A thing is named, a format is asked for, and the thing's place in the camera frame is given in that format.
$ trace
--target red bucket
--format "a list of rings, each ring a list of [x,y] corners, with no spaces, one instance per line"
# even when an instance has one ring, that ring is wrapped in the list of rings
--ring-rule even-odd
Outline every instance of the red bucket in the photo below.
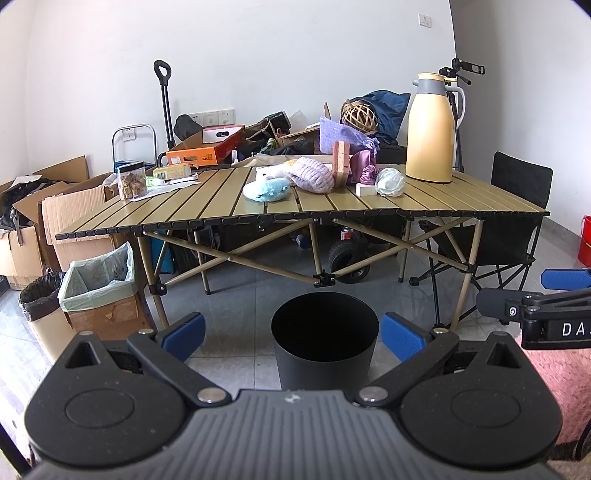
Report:
[[[583,217],[583,223],[581,224],[579,261],[586,267],[591,267],[591,216],[589,215]]]

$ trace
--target blue gripper pad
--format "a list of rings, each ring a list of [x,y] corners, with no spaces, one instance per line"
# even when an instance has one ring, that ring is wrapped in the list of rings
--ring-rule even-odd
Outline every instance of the blue gripper pad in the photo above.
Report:
[[[156,337],[160,346],[184,362],[205,340],[205,318],[193,312],[160,332]]]
[[[387,312],[381,323],[382,341],[401,362],[420,352],[431,341],[421,327],[394,312]]]
[[[548,290],[579,290],[591,287],[591,268],[578,270],[544,270],[542,286]]]

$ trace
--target trash bin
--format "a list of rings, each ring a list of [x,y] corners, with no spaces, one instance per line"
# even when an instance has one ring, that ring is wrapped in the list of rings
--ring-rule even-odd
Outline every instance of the trash bin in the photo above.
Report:
[[[76,334],[57,299],[63,277],[61,272],[47,270],[45,275],[26,286],[18,296],[33,334],[51,363],[55,363]]]
[[[101,340],[125,340],[154,324],[135,281],[129,242],[107,254],[73,261],[57,297],[74,330],[91,330]]]
[[[378,332],[374,311],[342,293],[284,303],[271,321],[281,388],[357,392],[367,383]]]

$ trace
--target purple knitted hat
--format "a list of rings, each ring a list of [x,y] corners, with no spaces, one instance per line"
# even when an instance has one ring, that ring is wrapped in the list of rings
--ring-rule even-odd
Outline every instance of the purple knitted hat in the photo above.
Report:
[[[335,186],[332,172],[318,160],[301,157],[290,172],[290,180],[312,193],[328,193]]]

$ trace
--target white box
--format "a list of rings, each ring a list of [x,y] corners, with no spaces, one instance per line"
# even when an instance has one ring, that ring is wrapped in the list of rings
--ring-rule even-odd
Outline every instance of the white box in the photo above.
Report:
[[[244,125],[228,125],[226,127],[210,127],[203,129],[203,143],[223,142],[230,135],[235,134]]]
[[[355,193],[357,194],[357,197],[371,197],[378,194],[378,192],[375,191],[375,185],[364,185],[363,183],[358,183],[356,185]]]

